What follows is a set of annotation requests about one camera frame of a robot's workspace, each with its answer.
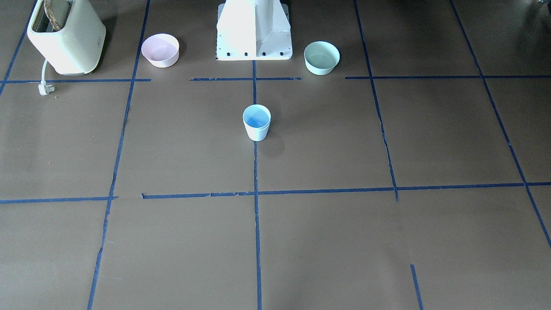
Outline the light blue cup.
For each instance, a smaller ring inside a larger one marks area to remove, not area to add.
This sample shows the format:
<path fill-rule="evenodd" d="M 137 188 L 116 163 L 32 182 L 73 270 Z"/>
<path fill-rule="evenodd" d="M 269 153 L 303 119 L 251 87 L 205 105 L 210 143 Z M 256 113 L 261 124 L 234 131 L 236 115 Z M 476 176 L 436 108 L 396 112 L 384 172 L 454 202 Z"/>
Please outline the light blue cup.
<path fill-rule="evenodd" d="M 242 120 L 248 137 L 255 142 L 262 141 L 267 136 L 271 122 L 271 113 L 263 105 L 253 104 L 248 106 Z"/>

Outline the green bowl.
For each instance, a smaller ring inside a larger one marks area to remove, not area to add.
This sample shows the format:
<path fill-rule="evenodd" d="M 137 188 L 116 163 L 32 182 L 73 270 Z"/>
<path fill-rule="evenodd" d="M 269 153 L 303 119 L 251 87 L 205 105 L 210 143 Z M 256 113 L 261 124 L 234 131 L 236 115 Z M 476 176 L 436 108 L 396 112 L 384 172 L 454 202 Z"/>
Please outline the green bowl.
<path fill-rule="evenodd" d="M 338 65 L 341 54 L 337 47 L 327 41 L 315 41 L 304 50 L 305 66 L 310 73 L 324 76 Z"/>

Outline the toast slice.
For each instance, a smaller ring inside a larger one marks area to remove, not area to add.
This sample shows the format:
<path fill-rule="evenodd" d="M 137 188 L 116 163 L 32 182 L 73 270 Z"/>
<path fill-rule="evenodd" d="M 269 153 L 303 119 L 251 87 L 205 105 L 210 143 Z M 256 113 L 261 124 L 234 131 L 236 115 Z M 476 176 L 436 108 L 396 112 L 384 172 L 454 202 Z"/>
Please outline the toast slice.
<path fill-rule="evenodd" d="M 44 12 L 52 25 L 53 31 L 62 30 L 66 24 L 71 8 L 70 0 L 44 0 Z"/>

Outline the pink bowl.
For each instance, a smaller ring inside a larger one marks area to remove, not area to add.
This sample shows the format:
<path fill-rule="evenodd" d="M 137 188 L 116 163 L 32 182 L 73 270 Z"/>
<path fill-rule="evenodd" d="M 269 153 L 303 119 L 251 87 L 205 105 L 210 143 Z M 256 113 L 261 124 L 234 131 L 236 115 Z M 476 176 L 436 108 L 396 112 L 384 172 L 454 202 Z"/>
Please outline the pink bowl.
<path fill-rule="evenodd" d="M 177 63 L 180 55 L 180 43 L 171 34 L 155 34 L 141 45 L 142 55 L 157 68 L 168 68 Z"/>

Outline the cream toaster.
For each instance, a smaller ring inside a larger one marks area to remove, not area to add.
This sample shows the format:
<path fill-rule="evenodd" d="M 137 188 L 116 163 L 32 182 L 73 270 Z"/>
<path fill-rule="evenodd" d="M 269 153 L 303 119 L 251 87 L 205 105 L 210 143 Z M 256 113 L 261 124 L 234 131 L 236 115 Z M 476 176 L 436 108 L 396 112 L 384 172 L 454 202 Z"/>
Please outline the cream toaster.
<path fill-rule="evenodd" d="M 57 73 L 81 76 L 98 66 L 106 28 L 88 0 L 71 0 L 64 28 L 53 31 L 44 12 L 43 0 L 38 0 L 26 33 Z"/>

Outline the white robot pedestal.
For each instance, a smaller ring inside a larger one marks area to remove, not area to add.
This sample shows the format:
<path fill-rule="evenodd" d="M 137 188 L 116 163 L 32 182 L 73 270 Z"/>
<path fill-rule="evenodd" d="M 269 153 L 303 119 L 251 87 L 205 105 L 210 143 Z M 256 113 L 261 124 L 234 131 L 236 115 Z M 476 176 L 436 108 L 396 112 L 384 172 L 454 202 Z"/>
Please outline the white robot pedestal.
<path fill-rule="evenodd" d="M 293 55 L 289 8 L 279 0 L 227 0 L 218 6 L 218 61 L 283 61 Z"/>

